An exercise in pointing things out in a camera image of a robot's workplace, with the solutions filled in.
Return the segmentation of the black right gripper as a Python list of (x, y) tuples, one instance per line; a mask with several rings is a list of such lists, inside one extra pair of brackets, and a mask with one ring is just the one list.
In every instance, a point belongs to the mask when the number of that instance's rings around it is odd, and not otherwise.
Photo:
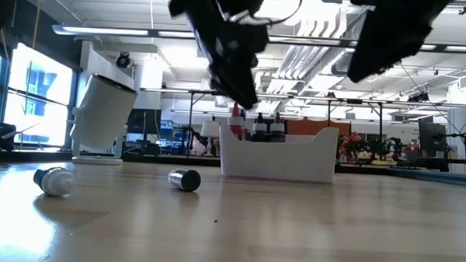
[(347, 77), (357, 83), (385, 72), (403, 58), (417, 54), (433, 21), (455, 0), (350, 0), (373, 6), (374, 11), (413, 18), (367, 17), (352, 54)]

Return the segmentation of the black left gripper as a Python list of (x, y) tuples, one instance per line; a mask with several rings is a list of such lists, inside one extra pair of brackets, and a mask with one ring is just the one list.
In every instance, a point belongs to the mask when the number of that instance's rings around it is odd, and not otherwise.
[[(224, 14), (235, 16), (247, 11), (255, 14), (264, 0), (215, 0)], [(183, 13), (183, 5), (169, 0), (171, 17)], [(217, 13), (216, 5), (207, 1), (188, 1), (185, 14), (194, 36), (209, 62), (214, 88), (250, 110), (258, 102), (251, 66), (258, 66), (256, 54), (269, 43), (268, 28), (258, 24), (236, 24)]]

